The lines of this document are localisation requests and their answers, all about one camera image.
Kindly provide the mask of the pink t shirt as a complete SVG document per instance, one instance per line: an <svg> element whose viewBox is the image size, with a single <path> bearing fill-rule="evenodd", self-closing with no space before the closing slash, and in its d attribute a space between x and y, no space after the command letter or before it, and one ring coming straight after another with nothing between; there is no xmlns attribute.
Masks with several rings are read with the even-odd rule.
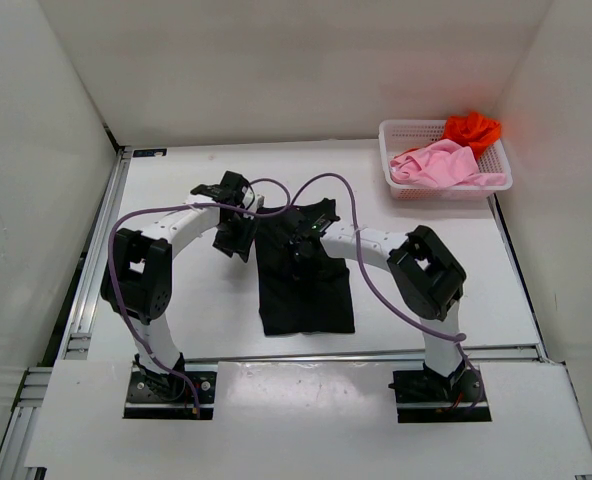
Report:
<svg viewBox="0 0 592 480"><path fill-rule="evenodd" d="M504 173L481 172L469 147L447 139L401 153L389 166L395 183L429 189L501 186L507 180Z"/></svg>

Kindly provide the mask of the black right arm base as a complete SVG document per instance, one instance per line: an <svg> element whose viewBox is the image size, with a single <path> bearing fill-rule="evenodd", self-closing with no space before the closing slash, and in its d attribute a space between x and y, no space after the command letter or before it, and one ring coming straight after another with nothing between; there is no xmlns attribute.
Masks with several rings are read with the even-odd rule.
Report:
<svg viewBox="0 0 592 480"><path fill-rule="evenodd" d="M396 370L388 387L395 395L399 424L492 421L479 372L465 363L446 378L426 367Z"/></svg>

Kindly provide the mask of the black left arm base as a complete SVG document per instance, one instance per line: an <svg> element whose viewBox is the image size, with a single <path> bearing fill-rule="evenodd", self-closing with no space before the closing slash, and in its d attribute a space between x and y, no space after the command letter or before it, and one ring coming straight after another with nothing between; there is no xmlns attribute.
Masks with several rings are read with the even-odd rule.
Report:
<svg viewBox="0 0 592 480"><path fill-rule="evenodd" d="M185 376L196 390L199 408L187 383L168 373L147 373L133 362L123 408L124 419L199 420L213 419L216 386L216 364L185 364Z"/></svg>

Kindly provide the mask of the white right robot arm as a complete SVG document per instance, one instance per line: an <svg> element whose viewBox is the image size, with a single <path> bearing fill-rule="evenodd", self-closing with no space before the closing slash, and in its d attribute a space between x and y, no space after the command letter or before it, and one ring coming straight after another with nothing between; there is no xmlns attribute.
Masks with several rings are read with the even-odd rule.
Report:
<svg viewBox="0 0 592 480"><path fill-rule="evenodd" d="M428 393L446 400L460 389L466 335L460 330L459 309L466 273L434 230L421 225L410 233L386 232L360 228L335 214L299 213L287 231L287 245L298 265L311 266L316 254L355 261L377 299L423 334ZM392 276L411 315L377 289L369 266Z"/></svg>

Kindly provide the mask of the black t shirt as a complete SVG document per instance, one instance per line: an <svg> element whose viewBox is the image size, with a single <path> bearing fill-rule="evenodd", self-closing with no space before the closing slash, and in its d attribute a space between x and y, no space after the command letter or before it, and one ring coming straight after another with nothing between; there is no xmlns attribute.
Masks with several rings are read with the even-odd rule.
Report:
<svg viewBox="0 0 592 480"><path fill-rule="evenodd" d="M317 275L293 275L287 251L288 212L322 212L324 229L338 219L336 202L293 206L279 214L268 209L255 235L259 286L259 314L267 336L294 334L353 334L354 311L350 271L342 258L327 255L322 244L323 268Z"/></svg>

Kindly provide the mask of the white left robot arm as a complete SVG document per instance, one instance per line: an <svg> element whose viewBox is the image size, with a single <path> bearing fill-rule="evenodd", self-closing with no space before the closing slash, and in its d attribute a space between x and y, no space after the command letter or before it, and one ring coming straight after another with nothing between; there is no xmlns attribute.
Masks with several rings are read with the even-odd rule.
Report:
<svg viewBox="0 0 592 480"><path fill-rule="evenodd" d="M164 400L178 398L186 386L184 357L165 317L175 257L215 230L221 252L246 260L264 217L264 197L240 175L231 176L228 172L219 184L198 185L180 205L124 215L107 240L101 298L126 325L137 348L135 363Z"/></svg>

